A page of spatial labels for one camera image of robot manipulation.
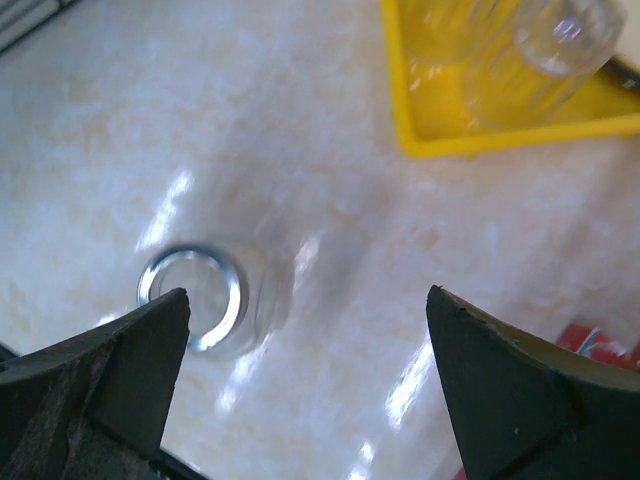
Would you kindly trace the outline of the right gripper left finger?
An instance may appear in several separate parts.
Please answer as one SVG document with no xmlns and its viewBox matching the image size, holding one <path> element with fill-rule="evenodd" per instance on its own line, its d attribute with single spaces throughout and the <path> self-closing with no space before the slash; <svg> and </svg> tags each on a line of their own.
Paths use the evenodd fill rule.
<svg viewBox="0 0 640 480">
<path fill-rule="evenodd" d="M 31 354 L 1 358 L 4 479 L 144 479 L 189 337 L 182 288 Z"/>
</svg>

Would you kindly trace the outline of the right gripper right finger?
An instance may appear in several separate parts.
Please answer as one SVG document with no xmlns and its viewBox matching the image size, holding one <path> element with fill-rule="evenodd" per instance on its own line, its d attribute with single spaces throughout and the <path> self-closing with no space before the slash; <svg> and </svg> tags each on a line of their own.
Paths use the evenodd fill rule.
<svg viewBox="0 0 640 480">
<path fill-rule="evenodd" d="M 437 285 L 426 316 L 464 478 L 638 478 L 639 372 L 566 350 Z"/>
</svg>

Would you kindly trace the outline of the clear glass cup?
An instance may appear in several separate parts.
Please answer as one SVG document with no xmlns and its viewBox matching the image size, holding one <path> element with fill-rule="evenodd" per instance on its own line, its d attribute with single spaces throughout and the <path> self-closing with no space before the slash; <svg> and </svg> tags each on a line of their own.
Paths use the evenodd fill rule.
<svg viewBox="0 0 640 480">
<path fill-rule="evenodd" d="M 466 68 L 465 79 L 489 95 L 504 95 L 520 1 L 404 1 L 400 13 L 409 57 L 408 90 L 417 92 L 444 70 Z"/>
<path fill-rule="evenodd" d="M 611 58 L 625 21 L 617 1 L 519 2 L 462 76 L 474 123 L 543 123 Z"/>
</svg>

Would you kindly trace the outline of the dark teal plate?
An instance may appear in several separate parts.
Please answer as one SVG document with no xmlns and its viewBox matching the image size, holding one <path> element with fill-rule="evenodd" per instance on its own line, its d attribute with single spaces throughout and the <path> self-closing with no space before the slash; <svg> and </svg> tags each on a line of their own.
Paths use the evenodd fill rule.
<svg viewBox="0 0 640 480">
<path fill-rule="evenodd" d="M 622 88 L 629 91 L 639 91 L 639 73 L 636 70 L 631 69 L 624 62 L 616 58 L 610 59 L 606 66 L 609 75 Z"/>
</svg>

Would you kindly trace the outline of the glass jar metal rim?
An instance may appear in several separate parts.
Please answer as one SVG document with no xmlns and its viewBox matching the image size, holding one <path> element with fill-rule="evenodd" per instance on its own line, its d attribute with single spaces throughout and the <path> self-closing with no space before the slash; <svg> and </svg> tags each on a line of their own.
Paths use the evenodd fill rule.
<svg viewBox="0 0 640 480">
<path fill-rule="evenodd" d="M 155 253 L 137 286 L 142 306 L 175 289 L 189 299 L 187 352 L 230 360 L 257 348 L 284 323 L 293 290 L 288 256 L 251 240 L 182 241 Z"/>
</svg>

